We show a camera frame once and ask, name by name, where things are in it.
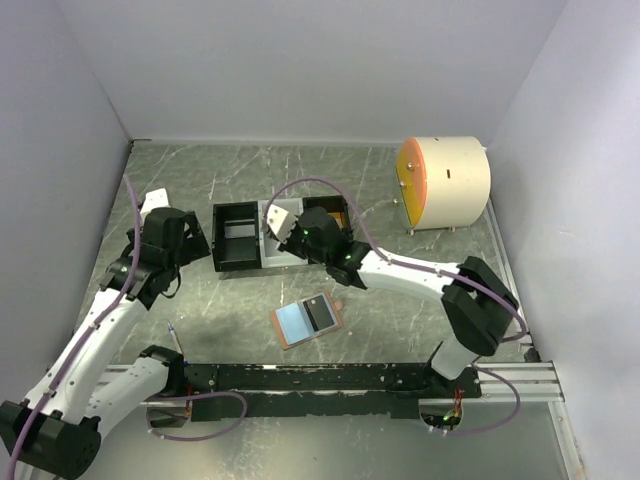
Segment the orange leather card holder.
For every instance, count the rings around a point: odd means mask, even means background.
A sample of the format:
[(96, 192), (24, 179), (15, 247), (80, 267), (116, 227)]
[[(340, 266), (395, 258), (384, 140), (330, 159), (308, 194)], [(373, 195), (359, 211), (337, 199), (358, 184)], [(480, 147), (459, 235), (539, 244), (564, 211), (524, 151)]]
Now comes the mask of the orange leather card holder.
[[(324, 294), (334, 312), (336, 325), (330, 329), (314, 333), (311, 324), (304, 310), (302, 302), (317, 295)], [(343, 327), (344, 322), (341, 317), (343, 303), (335, 301), (331, 295), (325, 291), (320, 294), (298, 300), (294, 303), (281, 306), (270, 313), (272, 325), (276, 331), (280, 345), (283, 350), (289, 350), (300, 344), (311, 341), (319, 336), (331, 333)]]

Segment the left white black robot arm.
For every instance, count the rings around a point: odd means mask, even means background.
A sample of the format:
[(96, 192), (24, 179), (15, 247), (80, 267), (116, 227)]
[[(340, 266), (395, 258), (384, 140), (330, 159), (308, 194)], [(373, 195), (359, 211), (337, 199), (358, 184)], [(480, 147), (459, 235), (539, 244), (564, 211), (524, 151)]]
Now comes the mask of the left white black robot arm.
[(135, 324), (181, 281), (182, 268), (210, 253), (196, 214), (171, 207), (136, 217), (129, 240), (62, 354), (22, 400), (2, 403), (7, 478), (26, 465), (54, 479), (77, 479), (106, 435), (141, 402), (186, 393), (183, 355), (158, 346), (144, 349), (109, 385), (98, 385)]

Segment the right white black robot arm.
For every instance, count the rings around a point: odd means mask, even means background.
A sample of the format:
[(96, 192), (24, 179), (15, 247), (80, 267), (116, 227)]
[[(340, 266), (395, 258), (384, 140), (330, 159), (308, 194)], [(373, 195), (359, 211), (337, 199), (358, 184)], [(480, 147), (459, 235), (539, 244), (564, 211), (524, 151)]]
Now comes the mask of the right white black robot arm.
[(371, 241), (355, 240), (322, 207), (295, 215), (271, 205), (264, 223), (279, 250), (323, 266), (343, 286), (441, 303), (451, 336), (436, 348), (424, 374), (425, 388), (435, 397), (455, 390), (474, 360), (495, 354), (518, 312), (514, 296), (477, 257), (442, 263), (392, 254)]

